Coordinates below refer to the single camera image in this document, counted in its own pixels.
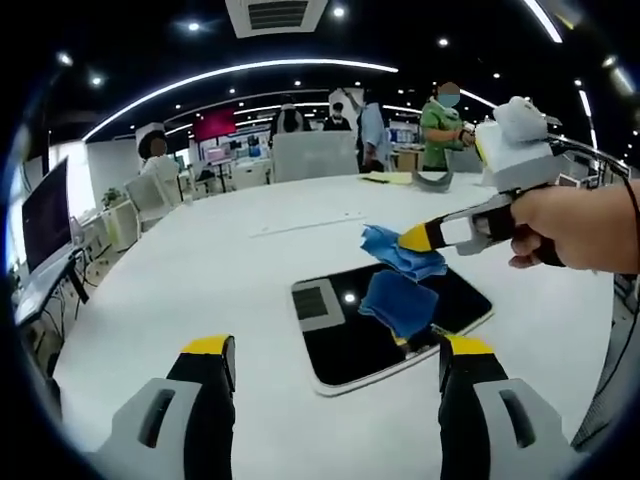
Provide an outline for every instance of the air vent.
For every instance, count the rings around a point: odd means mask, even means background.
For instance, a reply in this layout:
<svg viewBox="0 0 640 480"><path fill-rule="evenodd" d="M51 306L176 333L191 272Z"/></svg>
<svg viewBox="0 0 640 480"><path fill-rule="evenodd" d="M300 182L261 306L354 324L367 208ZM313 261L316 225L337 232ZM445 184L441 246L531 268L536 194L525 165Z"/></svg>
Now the air vent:
<svg viewBox="0 0 640 480"><path fill-rule="evenodd" d="M226 0L238 38L313 32L327 0Z"/></svg>
<svg viewBox="0 0 640 480"><path fill-rule="evenodd" d="M309 2L284 1L249 5L251 28L301 27Z"/></svg>

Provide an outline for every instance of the face mask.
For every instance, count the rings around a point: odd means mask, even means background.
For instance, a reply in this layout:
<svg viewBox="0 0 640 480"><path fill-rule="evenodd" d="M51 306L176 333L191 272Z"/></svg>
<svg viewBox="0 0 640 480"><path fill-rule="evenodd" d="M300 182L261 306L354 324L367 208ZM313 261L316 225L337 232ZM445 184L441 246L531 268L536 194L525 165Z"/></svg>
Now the face mask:
<svg viewBox="0 0 640 480"><path fill-rule="evenodd" d="M441 93L438 95L438 103L446 108L455 107L459 101L459 94Z"/></svg>

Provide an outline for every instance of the tablet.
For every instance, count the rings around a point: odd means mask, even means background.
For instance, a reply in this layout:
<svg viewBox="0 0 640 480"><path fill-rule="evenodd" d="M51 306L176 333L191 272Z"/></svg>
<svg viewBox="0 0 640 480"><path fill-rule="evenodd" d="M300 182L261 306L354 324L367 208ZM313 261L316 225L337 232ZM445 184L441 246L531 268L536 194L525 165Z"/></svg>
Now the tablet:
<svg viewBox="0 0 640 480"><path fill-rule="evenodd" d="M318 393L334 396L364 387L438 351L430 328L410 339L397 339L377 319L358 313L373 274L389 268L371 265L293 285L296 315ZM420 284L438 293L433 323L447 331L465 334L491 316L491 302L451 268L446 275Z"/></svg>

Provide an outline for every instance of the white table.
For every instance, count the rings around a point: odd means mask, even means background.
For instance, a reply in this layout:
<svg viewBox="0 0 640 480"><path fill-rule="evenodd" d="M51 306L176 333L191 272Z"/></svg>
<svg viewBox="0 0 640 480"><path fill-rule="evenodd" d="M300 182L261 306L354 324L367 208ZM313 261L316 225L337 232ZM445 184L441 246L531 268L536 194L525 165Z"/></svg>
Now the white table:
<svg viewBox="0 0 640 480"><path fill-rule="evenodd" d="M363 223L403 231L484 201L492 191L477 183L479 176L456 175L451 192L439 195L334 177L178 207L113 267L66 342L55 378L71 438L97 449L113 413L148 379L164 377L184 345L230 332L237 342L235 477L438 478L438 357L322 397L312 387L290 289L375 263L359 248ZM356 220L288 230L350 217ZM494 316L473 335L555 407L572 438L604 364L612 276L515 270L507 266L508 243L472 257L443 253L494 304Z"/></svg>

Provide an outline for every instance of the ceiling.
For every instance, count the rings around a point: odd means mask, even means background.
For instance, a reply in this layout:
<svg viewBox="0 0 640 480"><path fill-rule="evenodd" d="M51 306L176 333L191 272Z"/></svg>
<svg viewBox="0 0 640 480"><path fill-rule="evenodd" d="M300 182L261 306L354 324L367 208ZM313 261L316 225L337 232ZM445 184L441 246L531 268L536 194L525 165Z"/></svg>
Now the ceiling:
<svg viewBox="0 0 640 480"><path fill-rule="evenodd" d="M547 7L556 0L538 0ZM433 81L451 80L493 103L512 95L530 96L543 112L564 126L557 133L591 143L590 126L574 80L583 82L593 111L600 148L638 162L640 137L633 130L637 94L622 96L602 64L617 55L617 65L638 65L632 48L636 26L621 15L617 0L564 2L573 5L565 20L554 17L563 43L554 43L525 0L416 2L415 0L341 0L345 16L329 1L313 33L236 38L221 0L123 2L79 12L65 3L42 7L34 30L47 38L49 50L40 65L50 65L55 82L46 95L46 125L51 143L84 136L102 120L132 101L168 84L219 68L273 59L334 58L398 68L398 73L341 66L282 66L230 73L195 82L151 99L122 115L89 141L131 134L131 126L165 121L177 114L236 97L292 89L331 89L376 85L384 103L420 109ZM200 29L191 32L190 22ZM446 37L442 48L438 39ZM54 67L55 52L72 56L70 68ZM640 72L629 70L640 84ZM99 76L101 85L90 79ZM301 82L300 87L294 81ZM326 101L326 93L299 95L297 101ZM244 109L278 103L277 96L245 100ZM469 98L458 107L467 120L481 120L490 108ZM328 112L320 110L318 114ZM175 128L193 121L175 119Z"/></svg>

